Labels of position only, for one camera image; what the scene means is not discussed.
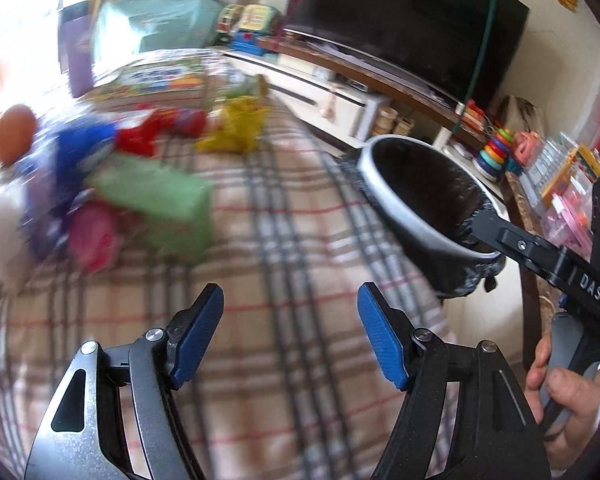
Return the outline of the person's right hand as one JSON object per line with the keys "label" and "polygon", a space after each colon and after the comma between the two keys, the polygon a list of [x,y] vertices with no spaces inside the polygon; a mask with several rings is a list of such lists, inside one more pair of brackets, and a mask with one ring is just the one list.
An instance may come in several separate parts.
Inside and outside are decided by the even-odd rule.
{"label": "person's right hand", "polygon": [[600,373],[594,379],[586,379],[563,367],[555,367],[549,372],[547,363],[551,353],[550,334],[545,334],[536,345],[534,361],[526,376],[524,396],[538,424],[544,416],[540,399],[542,386],[547,388],[555,402],[571,412],[564,428],[545,443],[550,466],[556,471],[563,471],[574,464],[595,432],[600,409]]}

